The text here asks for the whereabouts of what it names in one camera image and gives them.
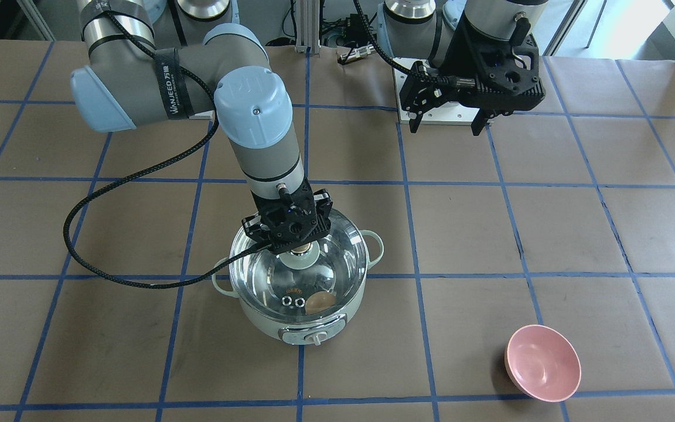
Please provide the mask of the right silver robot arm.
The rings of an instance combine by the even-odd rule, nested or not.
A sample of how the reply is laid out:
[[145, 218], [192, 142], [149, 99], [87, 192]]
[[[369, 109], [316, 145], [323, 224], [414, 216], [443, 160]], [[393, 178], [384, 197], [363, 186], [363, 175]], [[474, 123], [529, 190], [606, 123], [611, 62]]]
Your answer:
[[242, 221], [246, 235], [275, 254], [326, 237], [332, 202], [305, 176], [289, 94], [255, 34], [230, 21], [228, 1], [214, 6], [218, 24], [199, 45], [166, 49], [142, 1], [77, 7], [90, 63], [72, 72], [70, 85], [94, 131], [214, 111], [257, 208]]

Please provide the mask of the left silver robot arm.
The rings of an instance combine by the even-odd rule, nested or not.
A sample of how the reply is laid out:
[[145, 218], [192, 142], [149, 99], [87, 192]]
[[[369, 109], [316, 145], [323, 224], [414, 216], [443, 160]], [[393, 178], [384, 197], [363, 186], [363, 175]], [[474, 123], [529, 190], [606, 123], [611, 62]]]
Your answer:
[[405, 74], [400, 109], [409, 129], [448, 103], [477, 110], [472, 133], [491, 118], [530, 111], [546, 98], [532, 34], [544, 1], [384, 1], [375, 48]]

